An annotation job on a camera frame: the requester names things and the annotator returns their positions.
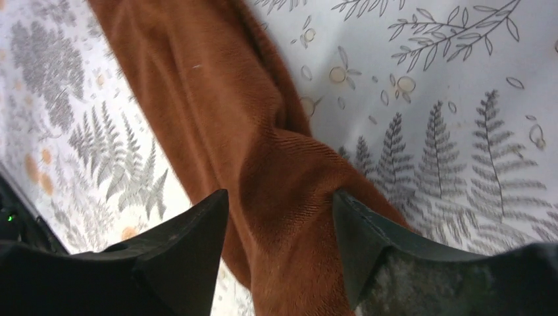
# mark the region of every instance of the white tablecloth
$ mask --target white tablecloth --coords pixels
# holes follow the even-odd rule
[[[249,5],[315,137],[420,233],[485,254],[558,240],[558,1]],[[0,0],[0,36],[0,171],[72,252],[189,208],[85,1]],[[224,265],[213,308],[253,314]]]

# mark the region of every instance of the fabric fold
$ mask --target fabric fold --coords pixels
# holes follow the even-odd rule
[[[243,0],[89,0],[192,203],[230,197],[223,258],[256,315],[352,315],[332,194],[403,217],[311,137],[281,58]]]

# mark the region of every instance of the brown fabric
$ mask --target brown fabric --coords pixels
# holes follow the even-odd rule
[[[222,256],[256,314],[351,315],[332,193],[345,188],[406,224],[312,139],[285,66],[242,1],[89,0],[192,202],[229,191]]]

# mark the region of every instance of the tablecloth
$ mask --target tablecloth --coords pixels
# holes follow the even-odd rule
[[[247,0],[317,139],[423,236],[558,240],[556,0]],[[73,253],[190,201],[83,0],[0,0],[0,172]],[[222,263],[213,315],[253,315]]]

